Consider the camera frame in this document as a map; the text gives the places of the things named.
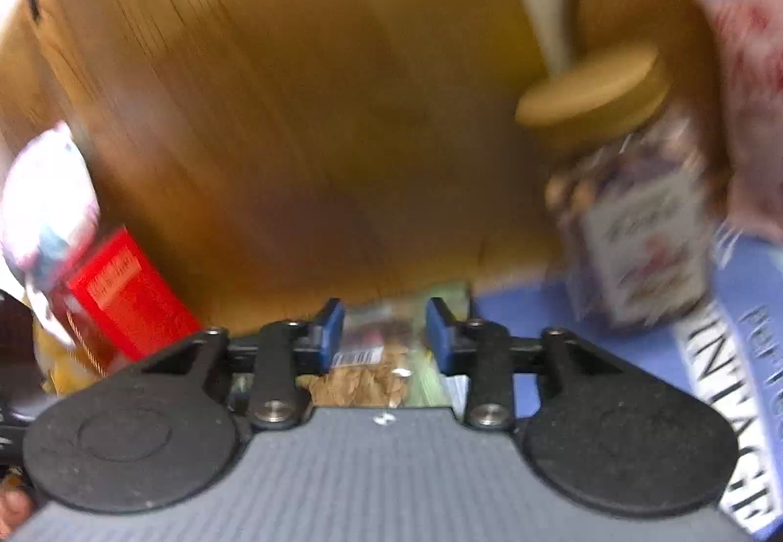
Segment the person's hand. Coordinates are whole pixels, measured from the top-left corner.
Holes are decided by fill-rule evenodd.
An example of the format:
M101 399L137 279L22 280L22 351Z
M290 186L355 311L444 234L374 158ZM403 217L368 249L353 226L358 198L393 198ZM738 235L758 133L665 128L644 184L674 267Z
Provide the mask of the person's hand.
M0 537L7 538L33 513L35 503L24 490L2 488L0 492Z

